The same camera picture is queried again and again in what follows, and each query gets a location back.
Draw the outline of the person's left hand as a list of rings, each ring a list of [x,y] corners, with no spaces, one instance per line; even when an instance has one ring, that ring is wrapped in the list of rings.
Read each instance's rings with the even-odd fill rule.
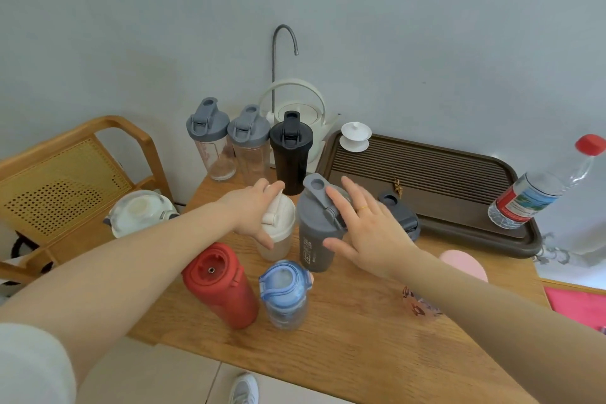
[[[270,183],[261,178],[253,186],[234,190],[222,196],[217,204],[227,211],[229,231],[252,237],[253,231],[262,228],[262,217],[273,199],[284,189],[281,180]]]

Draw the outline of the white shaker bottle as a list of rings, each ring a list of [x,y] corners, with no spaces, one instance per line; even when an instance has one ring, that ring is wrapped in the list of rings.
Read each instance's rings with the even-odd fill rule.
[[[262,228],[273,242],[271,249],[257,244],[258,253],[268,262],[284,260],[290,253],[293,229],[296,223],[296,206],[283,193],[272,200],[262,217]]]

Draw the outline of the person's right forearm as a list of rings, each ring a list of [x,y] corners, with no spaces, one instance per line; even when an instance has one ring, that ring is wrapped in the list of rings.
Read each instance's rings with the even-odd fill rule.
[[[606,335],[413,247],[393,277],[440,309],[540,404],[606,404]]]

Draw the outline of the person's left forearm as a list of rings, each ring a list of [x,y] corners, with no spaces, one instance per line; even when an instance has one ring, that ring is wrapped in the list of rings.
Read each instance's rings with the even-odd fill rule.
[[[0,326],[49,334],[79,385],[203,249],[235,231],[219,202],[62,264],[0,307]]]

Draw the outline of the white lidded tea cup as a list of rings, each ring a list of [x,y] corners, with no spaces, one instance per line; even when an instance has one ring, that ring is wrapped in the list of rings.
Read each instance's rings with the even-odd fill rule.
[[[372,131],[370,127],[361,122],[348,122],[342,125],[340,146],[348,152],[364,152],[370,145]]]

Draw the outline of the blue clear water bottle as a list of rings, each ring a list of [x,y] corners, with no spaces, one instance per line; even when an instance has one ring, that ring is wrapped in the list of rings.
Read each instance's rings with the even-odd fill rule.
[[[293,331],[303,324],[313,282],[313,274],[291,260],[277,261],[259,277],[260,297],[276,328]]]

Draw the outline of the black shaker bottle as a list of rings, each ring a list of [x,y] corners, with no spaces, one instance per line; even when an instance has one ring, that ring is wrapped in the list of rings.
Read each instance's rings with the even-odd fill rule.
[[[300,113],[286,111],[284,120],[269,132],[273,149],[277,179],[284,182],[283,193],[295,196],[304,190],[307,175],[308,153],[313,146],[311,127],[300,120]]]

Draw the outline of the clear shaker bottle grey lid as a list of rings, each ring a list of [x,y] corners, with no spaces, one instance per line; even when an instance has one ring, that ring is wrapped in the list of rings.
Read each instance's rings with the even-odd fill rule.
[[[229,124],[230,117],[219,110],[215,97],[203,99],[186,122],[207,175],[215,181],[225,181],[236,174],[235,154],[228,139]]]
[[[270,129],[271,125],[261,115],[258,104],[246,105],[228,125],[228,137],[247,186],[269,178]]]

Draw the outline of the brown tea tray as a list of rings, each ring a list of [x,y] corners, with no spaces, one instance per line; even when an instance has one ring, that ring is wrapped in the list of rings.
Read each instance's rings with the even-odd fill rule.
[[[489,218],[490,204],[517,178],[502,160],[377,134],[366,150],[348,152],[341,136],[330,137],[316,169],[330,183],[341,186],[345,175],[375,196],[400,186],[401,201],[426,234],[514,258],[532,258],[542,249],[535,220],[509,230]]]

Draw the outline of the pink lid patterned bottle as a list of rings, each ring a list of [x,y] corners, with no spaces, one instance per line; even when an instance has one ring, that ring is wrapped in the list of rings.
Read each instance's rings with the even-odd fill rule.
[[[450,267],[456,268],[472,277],[488,282],[488,276],[481,263],[473,256],[456,249],[444,251],[438,259]],[[428,303],[420,294],[408,286],[402,290],[403,301],[408,305],[412,314],[421,320],[433,320],[443,316],[443,312]]]

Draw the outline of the white shoe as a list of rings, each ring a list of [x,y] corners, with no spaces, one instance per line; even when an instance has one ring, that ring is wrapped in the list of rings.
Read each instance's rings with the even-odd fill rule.
[[[232,383],[227,404],[259,404],[259,386],[253,374],[240,374]]]

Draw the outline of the metal ornate stand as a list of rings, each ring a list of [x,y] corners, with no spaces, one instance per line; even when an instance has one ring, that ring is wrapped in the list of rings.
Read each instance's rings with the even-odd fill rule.
[[[555,245],[553,232],[547,232],[542,236],[541,248],[532,257],[532,260],[538,264],[549,264],[550,262],[557,262],[561,265],[576,264],[576,259],[571,252]]]

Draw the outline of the wooden rattan chair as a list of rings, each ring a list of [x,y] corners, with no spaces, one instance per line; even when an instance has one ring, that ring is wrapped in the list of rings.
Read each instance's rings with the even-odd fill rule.
[[[132,181],[96,137],[117,128],[135,140],[151,175]],[[0,219],[38,248],[12,264],[0,260],[0,284],[29,284],[54,268],[114,239],[103,223],[128,193],[158,190],[173,200],[163,165],[147,132],[120,116],[85,122],[0,161]]]

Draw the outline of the red mat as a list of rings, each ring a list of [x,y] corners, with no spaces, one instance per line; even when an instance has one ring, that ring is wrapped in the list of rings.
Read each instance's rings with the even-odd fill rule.
[[[553,311],[606,335],[606,293],[549,286],[544,291]]]

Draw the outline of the white sleeve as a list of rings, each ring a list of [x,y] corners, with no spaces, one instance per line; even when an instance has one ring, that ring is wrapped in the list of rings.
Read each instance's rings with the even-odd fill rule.
[[[65,347],[25,324],[0,323],[0,404],[75,404],[77,382]]]

